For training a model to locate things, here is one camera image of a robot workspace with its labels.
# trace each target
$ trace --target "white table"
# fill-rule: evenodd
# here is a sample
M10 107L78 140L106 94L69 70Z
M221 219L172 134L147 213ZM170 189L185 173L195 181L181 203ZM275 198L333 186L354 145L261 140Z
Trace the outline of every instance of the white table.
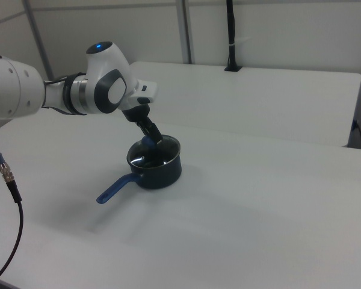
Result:
M136 62L156 81L158 121L261 137L345 146L359 94L356 73Z
M2 280L55 288L361 288L361 151L157 123L182 146L169 188L128 184L140 130L51 110L0 129L25 228ZM17 207L0 176L0 267Z

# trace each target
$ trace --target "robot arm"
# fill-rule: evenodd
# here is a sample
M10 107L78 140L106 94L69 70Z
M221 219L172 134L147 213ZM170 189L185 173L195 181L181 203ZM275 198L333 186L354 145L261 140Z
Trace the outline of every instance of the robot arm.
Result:
M136 79L121 50L112 42L87 49L87 73L44 82L35 68L0 57L0 119L12 119L53 108L71 115L109 114L117 108L145 135L161 141L148 118L155 100L155 82Z

